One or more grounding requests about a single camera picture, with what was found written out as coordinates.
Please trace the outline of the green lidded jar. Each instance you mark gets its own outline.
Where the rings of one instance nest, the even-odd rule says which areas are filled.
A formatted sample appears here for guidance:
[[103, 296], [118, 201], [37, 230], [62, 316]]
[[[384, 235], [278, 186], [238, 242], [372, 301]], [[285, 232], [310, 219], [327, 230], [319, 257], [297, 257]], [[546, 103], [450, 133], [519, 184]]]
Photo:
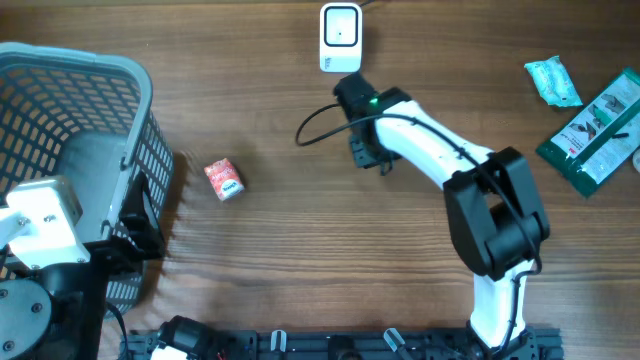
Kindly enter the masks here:
[[633, 154], [632, 164], [635, 170], [640, 173], [640, 149], [637, 149]]

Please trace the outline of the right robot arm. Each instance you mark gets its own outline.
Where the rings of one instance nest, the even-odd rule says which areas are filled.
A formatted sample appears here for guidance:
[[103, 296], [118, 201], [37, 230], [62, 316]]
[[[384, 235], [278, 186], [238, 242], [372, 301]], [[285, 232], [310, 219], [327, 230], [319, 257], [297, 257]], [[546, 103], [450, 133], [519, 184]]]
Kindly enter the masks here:
[[360, 73], [340, 79], [333, 94], [357, 167], [387, 174], [404, 159], [442, 191], [454, 250], [474, 275], [471, 334], [485, 355], [510, 357], [526, 332], [525, 283], [541, 272], [550, 235], [525, 157], [465, 140], [403, 90], [379, 92]]

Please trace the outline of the grey plastic mesh basket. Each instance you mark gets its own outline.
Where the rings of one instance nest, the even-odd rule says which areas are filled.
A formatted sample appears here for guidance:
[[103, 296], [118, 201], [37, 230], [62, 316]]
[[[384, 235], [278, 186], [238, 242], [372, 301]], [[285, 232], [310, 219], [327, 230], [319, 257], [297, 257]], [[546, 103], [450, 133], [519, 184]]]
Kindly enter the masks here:
[[[70, 180], [83, 214], [77, 234], [89, 244], [128, 231], [119, 219], [137, 173], [148, 179], [161, 216], [173, 153], [152, 113], [146, 70], [115, 55], [5, 42], [1, 46], [1, 208], [18, 184]], [[14, 270], [39, 275], [1, 246]], [[139, 300], [141, 273], [110, 273], [106, 300], [119, 311]]]

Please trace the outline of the light green wipes pack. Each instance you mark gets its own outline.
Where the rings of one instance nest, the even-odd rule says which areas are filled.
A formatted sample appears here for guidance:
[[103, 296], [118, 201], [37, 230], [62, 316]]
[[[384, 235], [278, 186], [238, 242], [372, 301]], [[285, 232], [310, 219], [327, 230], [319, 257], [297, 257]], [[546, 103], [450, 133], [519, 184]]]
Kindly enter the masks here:
[[550, 106], [579, 107], [582, 100], [558, 55], [524, 65], [540, 97]]

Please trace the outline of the green 3M gloves package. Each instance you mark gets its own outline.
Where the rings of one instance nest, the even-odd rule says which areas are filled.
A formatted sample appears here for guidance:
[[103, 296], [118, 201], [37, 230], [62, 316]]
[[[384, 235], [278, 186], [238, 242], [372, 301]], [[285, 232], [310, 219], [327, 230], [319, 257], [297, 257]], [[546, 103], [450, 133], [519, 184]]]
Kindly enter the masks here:
[[639, 73], [626, 68], [536, 153], [584, 197], [639, 147]]

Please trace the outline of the orange Kleenex tissue pack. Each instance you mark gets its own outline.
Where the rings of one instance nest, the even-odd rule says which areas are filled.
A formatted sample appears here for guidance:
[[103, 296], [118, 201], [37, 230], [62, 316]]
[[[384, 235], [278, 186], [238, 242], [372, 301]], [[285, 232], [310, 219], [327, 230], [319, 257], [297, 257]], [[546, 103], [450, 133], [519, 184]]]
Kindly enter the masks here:
[[239, 173], [227, 158], [206, 166], [204, 173], [221, 201], [226, 201], [245, 189]]

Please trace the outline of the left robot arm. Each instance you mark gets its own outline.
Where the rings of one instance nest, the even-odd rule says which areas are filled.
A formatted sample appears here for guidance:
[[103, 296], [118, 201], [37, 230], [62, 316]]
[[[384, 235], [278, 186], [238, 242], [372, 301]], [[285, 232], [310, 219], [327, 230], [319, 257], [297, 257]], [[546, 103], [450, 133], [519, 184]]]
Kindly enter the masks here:
[[38, 277], [1, 284], [4, 359], [95, 358], [111, 261], [91, 254], [75, 225], [82, 208], [63, 176], [27, 181], [7, 195], [1, 244]]

